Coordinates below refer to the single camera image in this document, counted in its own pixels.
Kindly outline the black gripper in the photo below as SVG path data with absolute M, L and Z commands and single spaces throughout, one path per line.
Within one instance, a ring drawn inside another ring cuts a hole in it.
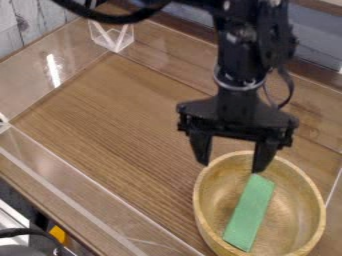
M 289 88 L 289 96 L 279 104 L 271 101 L 265 77 L 252 82 L 238 81 L 219 66 L 214 70 L 216 95 L 178 104 L 178 129 L 188 136 L 196 161 L 202 165 L 207 166 L 210 162 L 214 137 L 257 144 L 252 173 L 263 172 L 278 149 L 291 146 L 299 121 L 282 108 L 293 97 L 294 81 L 283 67 L 278 68 L 278 74 Z

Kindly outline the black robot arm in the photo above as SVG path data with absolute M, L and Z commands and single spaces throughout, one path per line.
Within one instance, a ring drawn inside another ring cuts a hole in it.
M 79 16 L 115 25 L 147 20 L 172 2 L 211 15 L 218 40 L 218 93 L 176 105 L 178 130 L 188 136 L 203 165 L 210 162 L 215 136 L 252 141 L 251 171 L 265 171 L 277 151 L 293 144 L 299 126 L 298 119 L 282 111 L 289 102 L 263 102 L 258 95 L 271 71 L 278 72 L 289 88 L 294 87 L 285 67 L 297 47 L 289 0 L 134 0 L 139 9 L 123 15 L 102 13 L 75 0 L 51 1 Z

